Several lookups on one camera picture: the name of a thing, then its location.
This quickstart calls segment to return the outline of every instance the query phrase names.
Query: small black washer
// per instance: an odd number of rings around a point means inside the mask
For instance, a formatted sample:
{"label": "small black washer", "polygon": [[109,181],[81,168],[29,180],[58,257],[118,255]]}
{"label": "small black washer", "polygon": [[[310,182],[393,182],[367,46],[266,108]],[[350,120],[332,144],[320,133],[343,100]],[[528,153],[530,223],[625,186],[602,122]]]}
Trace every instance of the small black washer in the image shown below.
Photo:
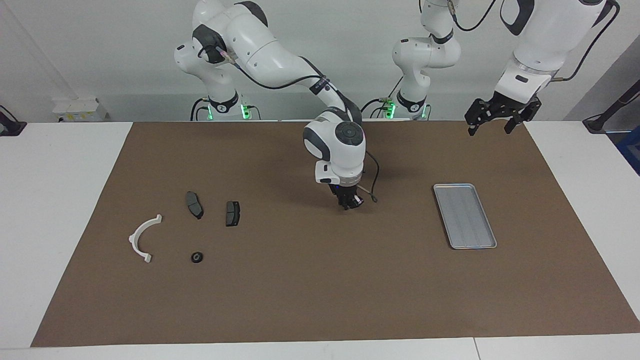
{"label": "small black washer", "polygon": [[199,252],[199,251],[198,252],[194,252],[193,254],[191,254],[191,262],[194,263],[194,264],[197,264],[197,263],[202,261],[202,257],[203,257],[203,255],[202,255],[201,252]]}

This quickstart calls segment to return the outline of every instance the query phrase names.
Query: black cable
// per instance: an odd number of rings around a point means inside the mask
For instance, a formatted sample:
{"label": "black cable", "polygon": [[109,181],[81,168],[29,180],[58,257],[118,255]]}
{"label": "black cable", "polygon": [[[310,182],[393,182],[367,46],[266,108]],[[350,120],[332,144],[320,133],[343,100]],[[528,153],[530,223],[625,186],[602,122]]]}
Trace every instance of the black cable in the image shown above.
{"label": "black cable", "polygon": [[473,31],[475,29],[478,28],[478,26],[480,26],[480,24],[483,23],[483,21],[486,19],[486,16],[489,15],[489,12],[491,11],[491,9],[493,8],[493,5],[495,4],[495,0],[493,0],[491,2],[491,4],[489,5],[489,7],[486,9],[486,11],[484,12],[484,15],[482,16],[482,18],[480,19],[480,21],[478,21],[478,23],[473,27],[473,28],[468,28],[465,29],[463,28],[460,23],[458,22],[458,16],[456,16],[455,12],[453,14],[451,14],[451,17],[453,18],[453,22],[456,23],[456,26],[458,27],[458,29],[462,30],[462,31]]}
{"label": "black cable", "polygon": [[7,114],[9,114],[9,115],[14,119],[14,121],[19,122],[19,121],[18,121],[18,118],[16,118],[16,117],[15,117],[15,115],[14,115],[14,114],[12,114],[12,113],[9,111],[9,109],[5,108],[5,107],[4,107],[4,106],[2,106],[2,105],[0,105],[0,108],[1,108],[2,110],[4,110]]}
{"label": "black cable", "polygon": [[381,102],[381,101],[380,101],[380,99],[373,99],[373,100],[369,101],[364,106],[362,106],[362,109],[360,109],[360,112],[363,113],[365,111],[365,109],[368,108],[369,105],[373,104],[374,102]]}
{"label": "black cable", "polygon": [[319,68],[317,68],[317,67],[316,67],[316,66],[315,66],[311,61],[309,61],[309,59],[307,59],[307,58],[306,58],[306,57],[304,57],[304,56],[299,56],[299,58],[301,58],[302,60],[305,60],[305,62],[306,62],[309,66],[311,66],[311,69],[313,69],[313,70],[316,72],[316,74],[318,74],[318,75],[320,75],[320,76],[324,76],[324,74],[320,71],[320,69],[319,69]]}
{"label": "black cable", "polygon": [[573,72],[573,74],[568,78],[553,78],[553,79],[551,79],[552,83],[559,83],[559,82],[562,82],[562,81],[569,81],[569,80],[573,79],[576,76],[576,74],[578,74],[578,71],[580,71],[580,68],[582,67],[582,64],[584,63],[584,60],[587,59],[587,56],[591,52],[591,48],[593,48],[593,46],[596,44],[596,42],[598,41],[600,36],[605,31],[607,31],[607,28],[609,27],[609,25],[611,25],[611,23],[614,20],[616,20],[616,18],[618,17],[618,14],[620,13],[620,4],[618,4],[618,2],[616,0],[607,0],[607,1],[610,2],[616,8],[616,12],[613,13],[613,16],[611,17],[611,19],[609,19],[607,24],[600,30],[600,32],[593,39],[593,41],[591,42],[591,45],[589,45],[589,47],[587,48],[587,51],[582,56],[582,59],[580,60],[580,63],[578,63],[578,66],[575,68],[575,71]]}
{"label": "black cable", "polygon": [[[387,97],[391,97],[391,95],[393,95],[393,94],[394,94],[394,91],[398,88],[398,85],[400,85],[400,82],[402,81],[402,79],[404,79],[404,75],[402,75],[402,76],[400,77],[400,79],[398,80],[398,82],[397,82],[397,83],[396,83],[396,85],[394,86],[393,90],[391,90],[391,92],[389,93],[389,96],[387,96]],[[384,110],[384,107],[378,108],[378,109],[376,109],[376,110],[380,110],[380,111],[378,112],[378,114],[376,115],[376,119],[377,119],[377,118],[379,118],[379,117],[380,117],[380,113],[382,112],[382,110]]]}
{"label": "black cable", "polygon": [[200,110],[207,110],[207,113],[209,112],[209,108],[208,108],[207,106],[202,106],[201,108],[199,108],[199,109],[196,111],[196,121],[199,121],[199,120],[198,120],[198,114],[200,113]]}
{"label": "black cable", "polygon": [[240,65],[235,64],[235,66],[236,66],[236,68],[238,70],[240,70],[244,74],[244,76],[248,77],[249,80],[253,81],[256,85],[261,86],[261,87],[263,87],[265,89],[269,89],[269,90],[284,89],[284,88],[287,88],[287,87],[289,87],[291,85],[295,85],[295,84],[299,83],[300,81],[303,81],[303,80],[306,80],[306,79],[322,79],[322,76],[320,76],[320,75],[307,75],[307,76],[303,76],[302,78],[295,79],[294,81],[291,81],[290,83],[287,83],[287,84],[284,84],[284,85],[281,85],[281,86],[267,86],[267,85],[260,84],[256,79],[253,79],[251,77],[251,75],[247,74],[246,71],[244,71],[244,69],[240,67]]}
{"label": "black cable", "polygon": [[189,121],[193,121],[193,115],[195,115],[196,113],[196,108],[198,107],[198,104],[200,104],[202,101],[205,101],[205,99],[199,98],[196,102],[193,103],[193,107],[191,108],[191,117],[189,118]]}
{"label": "black cable", "polygon": [[258,111],[258,119],[259,119],[259,120],[262,120],[262,115],[260,115],[260,109],[258,109],[258,107],[257,107],[257,106],[255,106],[255,105],[249,105],[249,106],[247,106],[246,108],[247,108],[247,109],[256,109],[256,110]]}
{"label": "black cable", "polygon": [[333,91],[335,91],[336,94],[338,94],[338,96],[340,97],[340,100],[342,100],[342,102],[344,103],[344,111],[346,111],[348,114],[351,114],[351,120],[355,121],[355,122],[362,122],[362,111],[360,111],[360,109],[358,108],[358,105],[356,105],[353,101],[349,100],[346,96],[344,96],[340,90],[336,89],[335,87],[333,87]]}
{"label": "black cable", "polygon": [[371,185],[371,192],[369,192],[369,195],[371,195],[371,200],[373,200],[373,202],[378,202],[378,198],[373,195],[373,190],[376,187],[376,182],[378,181],[378,176],[380,175],[380,163],[378,163],[378,160],[373,155],[371,155],[368,150],[366,151],[366,153],[373,160],[373,162],[376,163],[376,176],[373,178],[373,184]]}
{"label": "black cable", "polygon": [[[369,115],[369,119],[373,119],[373,118],[374,118],[374,117],[373,117],[373,113],[374,113],[374,112],[376,112],[377,110],[382,111],[382,110],[384,110],[384,109],[385,109],[385,107],[384,107],[384,106],[380,106],[379,108],[373,109],[373,111],[371,112],[371,115]],[[376,119],[377,119],[378,117],[380,117],[380,112],[378,112],[378,114],[376,115]]]}

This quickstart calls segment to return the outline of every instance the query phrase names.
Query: metal tray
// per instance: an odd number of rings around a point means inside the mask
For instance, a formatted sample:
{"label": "metal tray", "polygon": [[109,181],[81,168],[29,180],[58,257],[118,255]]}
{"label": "metal tray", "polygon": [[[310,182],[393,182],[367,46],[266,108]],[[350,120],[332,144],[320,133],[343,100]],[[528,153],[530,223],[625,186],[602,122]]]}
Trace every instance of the metal tray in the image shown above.
{"label": "metal tray", "polygon": [[454,249],[492,249],[493,236],[480,198],[472,184],[436,184],[433,191]]}

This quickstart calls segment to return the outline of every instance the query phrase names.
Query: brown paper surface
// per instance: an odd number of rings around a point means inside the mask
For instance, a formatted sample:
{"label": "brown paper surface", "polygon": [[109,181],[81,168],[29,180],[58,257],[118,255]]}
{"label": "brown paper surface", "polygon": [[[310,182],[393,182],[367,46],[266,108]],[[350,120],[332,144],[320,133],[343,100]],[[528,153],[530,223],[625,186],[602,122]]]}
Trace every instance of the brown paper surface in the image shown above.
{"label": "brown paper surface", "polygon": [[[640,332],[526,128],[502,125],[365,124],[380,201],[344,211],[304,123],[136,123],[32,346]],[[462,182],[496,249],[450,248],[432,186]],[[128,236],[157,214],[145,263]]]}

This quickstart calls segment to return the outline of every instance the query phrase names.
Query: white table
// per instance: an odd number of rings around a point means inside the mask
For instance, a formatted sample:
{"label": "white table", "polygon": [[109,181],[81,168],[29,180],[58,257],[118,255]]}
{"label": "white table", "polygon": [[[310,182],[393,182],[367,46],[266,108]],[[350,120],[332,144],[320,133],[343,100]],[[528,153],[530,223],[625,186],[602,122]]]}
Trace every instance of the white table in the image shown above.
{"label": "white table", "polygon": [[[579,122],[526,126],[640,315],[640,177]],[[0,359],[640,359],[640,334],[29,348],[130,128],[30,124],[0,138]]]}

